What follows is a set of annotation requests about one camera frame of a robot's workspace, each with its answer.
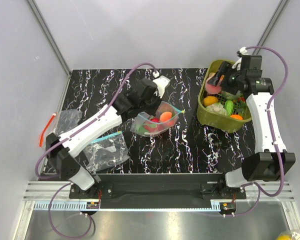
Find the white wall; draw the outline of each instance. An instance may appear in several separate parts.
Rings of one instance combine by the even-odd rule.
[[[0,0],[0,240],[12,239],[66,75],[25,0]]]
[[[208,67],[256,45],[279,0],[35,0],[71,69]]]
[[[282,139],[288,152],[296,155],[296,163],[286,179],[291,183],[300,212],[300,0],[290,1],[265,46],[282,54],[289,67],[287,84],[274,106]],[[277,89],[284,77],[284,67],[272,53],[262,50],[260,54],[263,76],[270,77]]]

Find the orange ball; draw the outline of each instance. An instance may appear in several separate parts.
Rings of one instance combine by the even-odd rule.
[[[172,118],[172,115],[173,115],[172,112],[165,111],[164,113],[162,113],[160,115],[160,123],[164,123],[164,122],[169,121]]]
[[[233,114],[230,116],[230,118],[238,119],[238,120],[243,120],[243,117],[238,115],[238,114]]]

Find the ziploc bag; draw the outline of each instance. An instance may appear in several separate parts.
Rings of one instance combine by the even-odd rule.
[[[89,160],[86,169],[91,173],[115,167],[129,159],[128,148],[121,131],[92,141],[83,152]]]
[[[165,122],[153,122],[152,118],[160,118],[160,115],[164,112],[171,112],[172,118]],[[141,112],[134,118],[130,131],[144,137],[156,137],[169,128],[173,127],[179,119],[179,114],[184,113],[171,104],[162,101],[159,105],[155,116],[150,116],[146,112]]]

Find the plastic basket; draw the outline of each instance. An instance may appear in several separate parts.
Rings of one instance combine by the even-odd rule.
[[[179,119],[179,114],[184,111],[162,101],[154,117],[159,119],[160,115],[164,112],[171,112],[173,117],[165,122],[153,122],[151,121],[153,116],[150,116],[146,112],[139,113],[138,116],[134,118],[130,131],[144,137],[156,137],[173,127]]]
[[[242,126],[251,121],[251,113],[249,108],[243,107],[242,108],[242,112],[241,112],[241,116],[243,118],[243,120],[238,120],[229,116],[224,116],[221,114],[217,114],[214,113],[212,111],[207,110],[204,106],[203,106],[203,99],[206,96],[215,96],[218,98],[219,102],[222,103],[222,105],[225,104],[226,99],[221,95],[221,94],[208,94],[205,90],[205,83],[206,80],[209,76],[210,73],[216,73],[221,65],[221,63],[223,61],[227,61],[229,63],[234,63],[228,60],[223,60],[223,59],[219,59],[216,61],[213,61],[210,65],[210,67],[207,70],[207,73],[205,75],[199,96],[198,96],[198,109],[196,112],[196,116],[198,118],[199,123],[201,123],[202,125],[208,125],[211,127],[215,127],[217,129],[221,129],[224,130],[228,133],[233,133],[238,131],[240,128],[242,128]]]

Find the red wire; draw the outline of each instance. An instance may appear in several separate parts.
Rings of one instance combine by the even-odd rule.
[[[42,145],[44,144],[45,132],[47,131],[47,129],[48,129],[49,125],[52,123],[52,121],[55,119],[56,115],[57,115],[56,113],[52,114],[52,117],[50,118],[48,124],[43,129],[43,132],[41,133],[40,143],[39,143],[40,147],[42,147]]]

